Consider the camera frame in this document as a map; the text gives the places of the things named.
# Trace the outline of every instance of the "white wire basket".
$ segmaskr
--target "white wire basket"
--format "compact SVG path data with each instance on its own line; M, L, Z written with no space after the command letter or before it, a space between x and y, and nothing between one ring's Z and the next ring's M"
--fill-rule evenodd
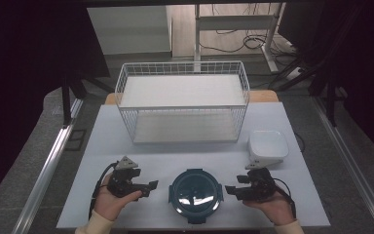
M235 142L248 91L241 61L125 63L115 99L134 143Z

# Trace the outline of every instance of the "floor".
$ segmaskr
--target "floor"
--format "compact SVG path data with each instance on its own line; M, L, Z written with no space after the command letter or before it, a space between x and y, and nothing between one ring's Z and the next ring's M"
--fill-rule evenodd
M223 11L220 8L217 8L217 10L220 13ZM233 43L234 40L229 39L230 43L228 44L231 44L232 47L225 49L232 49L234 45L240 45L241 37L238 37L239 44ZM275 36L276 40L278 47L275 48L277 50L294 52L294 48L286 44L285 40L279 35ZM193 48L187 43L182 44L186 45L186 48ZM154 56L151 58L107 57L111 77L99 77L97 79L115 87L116 77L124 62L191 60L192 54L188 54L190 52L187 51L189 50L180 49L179 56L173 58ZM213 50L208 51L209 54L207 55L204 54L203 59L242 60L253 90L266 89L276 77L270 74L260 51L223 54L223 56L220 56L219 52L212 54L211 51ZM289 64L294 58L277 57L277 59L279 59L279 68L284 69L285 65ZM278 81L278 84L282 82L285 82L285 79ZM325 124L316 110L315 99L309 96L307 87L309 87L310 82L310 80L306 80L278 93L293 131L299 136L299 144L301 150L303 150L305 161L311 171L319 197L331 223L330 227L304 227L305 233L374 233L374 217L370 212L371 207L366 204L366 199L359 192L360 186L353 179L343 155L332 140L331 133L325 128ZM97 111L108 95L89 82L84 81L84 84L89 93L83 101L73 133L73 135L81 134L82 140L76 141L71 138L67 142L37 214L31 220L28 233L73 233L72 230L57 230L56 222L78 170L81 157L85 152ZM14 229L32 187L51 152L62 126L60 100L60 90L55 90L46 96L40 121L0 185L0 233L10 233ZM373 143L345 111L343 101L336 103L335 116L338 132L343 137L345 144L349 146L352 157L374 192ZM261 230L261 233L274 233L274 230L264 229Z

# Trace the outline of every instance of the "round lid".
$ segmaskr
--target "round lid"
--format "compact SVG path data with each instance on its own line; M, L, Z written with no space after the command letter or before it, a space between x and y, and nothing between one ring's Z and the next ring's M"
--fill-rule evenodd
M221 184L202 169L190 169L169 187L168 201L189 223L205 223L223 201Z

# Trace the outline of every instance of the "human hand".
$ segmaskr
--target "human hand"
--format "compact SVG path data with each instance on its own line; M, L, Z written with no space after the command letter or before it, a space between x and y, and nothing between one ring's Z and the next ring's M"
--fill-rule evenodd
M286 225L295 220L290 205L279 192L275 192L266 202L243 201L243 204L259 209L276 226Z
M121 209L128 204L141 197L141 191L135 191L125 197L118 198L108 191L106 185L111 177L111 174L107 175L99 188L98 195L96 196L96 202L94 210L101 216L105 217L110 221L114 221L120 214Z

